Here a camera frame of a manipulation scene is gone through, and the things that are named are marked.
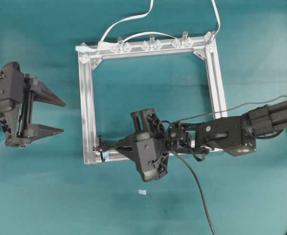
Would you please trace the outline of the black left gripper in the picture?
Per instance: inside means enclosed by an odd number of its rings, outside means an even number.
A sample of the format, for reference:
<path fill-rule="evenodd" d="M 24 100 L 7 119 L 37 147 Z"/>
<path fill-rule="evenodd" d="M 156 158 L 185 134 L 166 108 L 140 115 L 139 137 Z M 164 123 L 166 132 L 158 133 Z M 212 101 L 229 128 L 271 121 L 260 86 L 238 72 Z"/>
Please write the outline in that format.
<path fill-rule="evenodd" d="M 0 123 L 5 146 L 25 148 L 30 139 L 42 139 L 64 132 L 63 129 L 29 124 L 32 102 L 60 107 L 66 104 L 36 76 L 22 73 L 18 62 L 5 64 L 0 71 Z"/>

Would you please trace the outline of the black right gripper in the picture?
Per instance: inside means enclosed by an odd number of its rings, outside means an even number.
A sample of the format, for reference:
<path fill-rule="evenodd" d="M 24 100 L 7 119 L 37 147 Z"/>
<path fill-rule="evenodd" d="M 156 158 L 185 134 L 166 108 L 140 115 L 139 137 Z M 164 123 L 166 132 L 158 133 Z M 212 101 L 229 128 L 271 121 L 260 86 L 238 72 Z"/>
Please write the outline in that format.
<path fill-rule="evenodd" d="M 158 180 L 166 174 L 166 166 L 161 159 L 166 137 L 165 127 L 155 113 L 155 109 L 145 109 L 131 113 L 135 132 L 112 146 L 108 150 L 117 150 L 135 162 L 137 171 L 144 182 Z"/>

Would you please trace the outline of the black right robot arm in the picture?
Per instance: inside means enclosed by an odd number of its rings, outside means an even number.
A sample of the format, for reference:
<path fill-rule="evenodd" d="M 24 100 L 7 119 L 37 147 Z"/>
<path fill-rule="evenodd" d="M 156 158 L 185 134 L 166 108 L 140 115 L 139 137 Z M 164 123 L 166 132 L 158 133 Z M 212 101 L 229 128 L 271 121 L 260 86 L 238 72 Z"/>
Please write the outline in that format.
<path fill-rule="evenodd" d="M 256 140 L 274 138 L 287 129 L 287 100 L 265 105 L 241 116 L 221 117 L 208 122 L 187 123 L 182 118 L 164 127 L 153 108 L 132 112 L 135 132 L 102 152 L 114 149 L 135 163 L 144 182 L 167 174 L 171 152 L 191 154 L 198 162 L 215 149 L 231 156 L 256 151 Z"/>

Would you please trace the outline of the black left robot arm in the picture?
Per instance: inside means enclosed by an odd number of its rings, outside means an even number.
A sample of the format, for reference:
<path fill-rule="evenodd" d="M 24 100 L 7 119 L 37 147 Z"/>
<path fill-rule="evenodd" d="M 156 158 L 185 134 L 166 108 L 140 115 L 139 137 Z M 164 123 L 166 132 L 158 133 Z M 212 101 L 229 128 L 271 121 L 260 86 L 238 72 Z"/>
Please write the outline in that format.
<path fill-rule="evenodd" d="M 32 123 L 33 103 L 66 104 L 35 75 L 21 72 L 18 62 L 0 70 L 0 127 L 5 146 L 25 148 L 33 141 L 54 136 L 62 129 Z"/>

